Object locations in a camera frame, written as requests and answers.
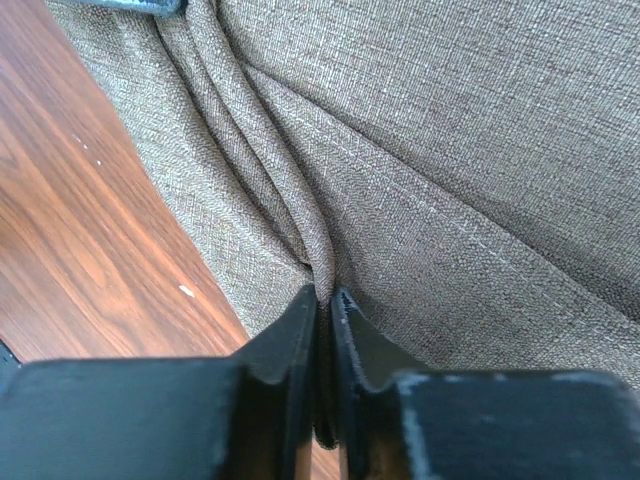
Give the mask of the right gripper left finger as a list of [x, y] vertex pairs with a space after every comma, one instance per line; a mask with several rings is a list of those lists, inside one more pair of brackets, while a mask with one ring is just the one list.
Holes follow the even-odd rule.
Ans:
[[1, 392], [5, 479], [306, 479], [317, 299], [227, 357], [55, 360]]

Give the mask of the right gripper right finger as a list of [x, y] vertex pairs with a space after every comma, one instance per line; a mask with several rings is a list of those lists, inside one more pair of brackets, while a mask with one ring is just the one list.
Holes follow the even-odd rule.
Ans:
[[331, 302], [345, 479], [635, 479], [639, 403], [599, 371], [437, 371]]

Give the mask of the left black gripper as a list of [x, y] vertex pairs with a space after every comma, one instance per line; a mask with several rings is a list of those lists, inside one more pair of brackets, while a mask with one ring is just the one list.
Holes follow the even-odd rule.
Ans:
[[86, 17], [124, 14], [168, 19], [183, 17], [186, 2], [181, 0], [82, 0], [65, 1], [64, 7], [73, 14]]

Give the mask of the brown cloth napkin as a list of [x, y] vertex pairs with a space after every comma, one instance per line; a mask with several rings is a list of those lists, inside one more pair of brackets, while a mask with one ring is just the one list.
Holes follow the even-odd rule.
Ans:
[[48, 7], [248, 333], [344, 286], [431, 368], [638, 387], [637, 2]]

